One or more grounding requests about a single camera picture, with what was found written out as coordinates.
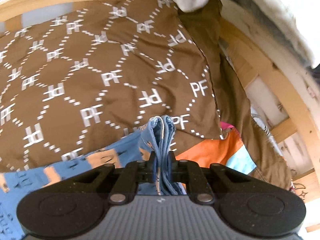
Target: blue fabric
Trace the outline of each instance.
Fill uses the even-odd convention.
[[[102,150],[114,149],[118,153],[121,166],[137,160],[142,160],[139,148],[156,153],[156,166],[160,171],[159,191],[162,195],[185,194],[180,183],[171,183],[168,179],[169,166],[167,156],[172,137],[175,132],[172,119],[169,116],[153,117],[139,130],[129,134],[116,143]],[[68,179],[91,169],[86,157],[89,153],[74,160],[52,164],[61,179]],[[47,185],[49,180],[44,174],[44,168],[30,169],[28,171],[4,173],[9,192],[0,189],[0,240],[18,240],[24,233],[16,217],[16,208],[20,200],[28,193]],[[139,195],[157,195],[154,183],[139,185]]]
[[[257,167],[244,145],[228,159],[226,166],[246,175]]]

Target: printed pattern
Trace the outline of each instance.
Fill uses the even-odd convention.
[[[156,115],[180,154],[220,139],[207,62],[172,0],[95,2],[0,39],[0,171],[72,160]]]

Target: round black pad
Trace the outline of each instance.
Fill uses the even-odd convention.
[[[95,193],[31,193],[17,207],[26,233],[41,238],[67,238],[94,227],[104,212]]]
[[[289,191],[230,193],[221,200],[219,210],[237,231],[261,238],[292,233],[306,215],[303,201]]]

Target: pink fabric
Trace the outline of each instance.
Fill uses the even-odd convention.
[[[221,126],[222,130],[225,130],[225,129],[228,129],[228,128],[234,128],[233,125],[228,124],[226,122],[220,122],[220,126]]]

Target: light blue stripe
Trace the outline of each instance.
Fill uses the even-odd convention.
[[[226,166],[246,175],[257,167],[244,145],[229,158]]]

